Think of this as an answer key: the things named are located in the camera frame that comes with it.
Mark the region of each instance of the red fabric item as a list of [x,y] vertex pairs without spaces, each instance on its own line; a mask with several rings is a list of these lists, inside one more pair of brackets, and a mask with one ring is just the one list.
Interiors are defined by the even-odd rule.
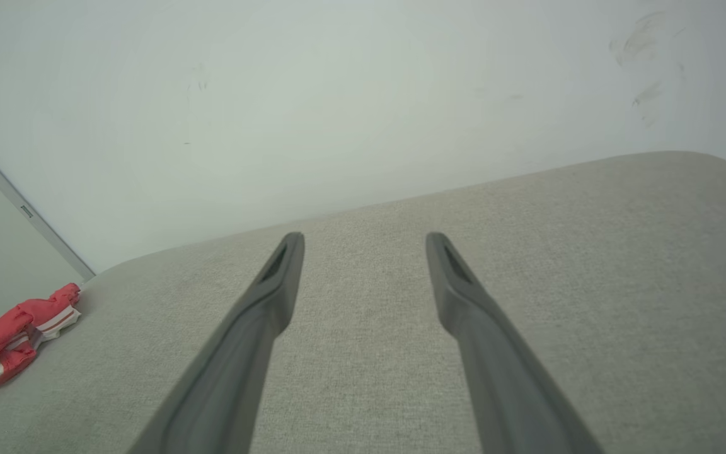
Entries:
[[0,385],[32,362],[38,343],[77,321],[80,313],[73,305],[79,293],[77,285],[69,284],[48,300],[24,301],[0,317]]

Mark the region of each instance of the gray fabric sofa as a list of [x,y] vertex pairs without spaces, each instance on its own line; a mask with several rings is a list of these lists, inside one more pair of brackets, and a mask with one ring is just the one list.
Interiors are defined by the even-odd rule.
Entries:
[[726,453],[726,161],[645,153],[134,259],[0,388],[0,453],[127,451],[289,231],[252,452],[478,452],[424,236],[454,242],[607,452]]

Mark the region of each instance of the beige upholstery fabric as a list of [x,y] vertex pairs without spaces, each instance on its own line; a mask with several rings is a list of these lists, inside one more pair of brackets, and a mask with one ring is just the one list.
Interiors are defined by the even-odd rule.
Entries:
[[127,450],[280,237],[305,234],[253,452],[477,452],[424,235],[447,233],[607,452],[726,453],[726,161],[648,153],[118,265],[0,389],[0,453]]

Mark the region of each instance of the red cloth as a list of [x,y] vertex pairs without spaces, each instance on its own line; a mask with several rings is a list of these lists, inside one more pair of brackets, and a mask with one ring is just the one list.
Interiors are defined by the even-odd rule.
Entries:
[[73,305],[79,293],[77,285],[69,284],[48,300],[24,301],[0,317],[0,385],[32,362],[38,343],[77,322],[80,313]]

